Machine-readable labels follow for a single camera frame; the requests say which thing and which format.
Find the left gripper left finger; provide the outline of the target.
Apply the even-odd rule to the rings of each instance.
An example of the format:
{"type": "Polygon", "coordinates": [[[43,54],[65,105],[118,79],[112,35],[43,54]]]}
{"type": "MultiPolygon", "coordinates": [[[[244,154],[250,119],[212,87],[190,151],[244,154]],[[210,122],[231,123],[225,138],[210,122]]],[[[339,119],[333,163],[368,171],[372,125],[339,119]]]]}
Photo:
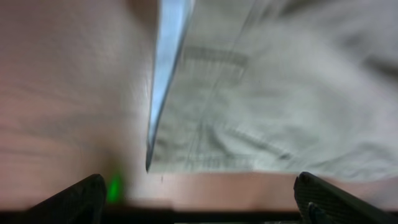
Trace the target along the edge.
{"type": "Polygon", "coordinates": [[[24,213],[25,223],[98,224],[106,200],[103,177],[93,174],[24,213]]]}

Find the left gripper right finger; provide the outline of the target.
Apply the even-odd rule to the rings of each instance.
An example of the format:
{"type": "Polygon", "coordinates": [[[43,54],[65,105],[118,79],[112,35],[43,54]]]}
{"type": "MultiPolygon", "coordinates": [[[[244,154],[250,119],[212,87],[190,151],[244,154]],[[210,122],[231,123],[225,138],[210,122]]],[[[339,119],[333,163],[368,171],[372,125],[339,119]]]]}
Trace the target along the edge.
{"type": "Polygon", "coordinates": [[[294,183],[294,198],[305,224],[397,224],[397,217],[302,172],[294,183]]]}

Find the khaki grey shorts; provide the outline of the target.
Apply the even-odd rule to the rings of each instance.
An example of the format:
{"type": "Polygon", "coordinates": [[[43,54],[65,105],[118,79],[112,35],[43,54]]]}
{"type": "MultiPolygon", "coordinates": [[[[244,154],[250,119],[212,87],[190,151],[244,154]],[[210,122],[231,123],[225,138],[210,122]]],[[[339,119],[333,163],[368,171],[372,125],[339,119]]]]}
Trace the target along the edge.
{"type": "Polygon", "coordinates": [[[397,175],[397,2],[195,1],[149,172],[397,175]]]}

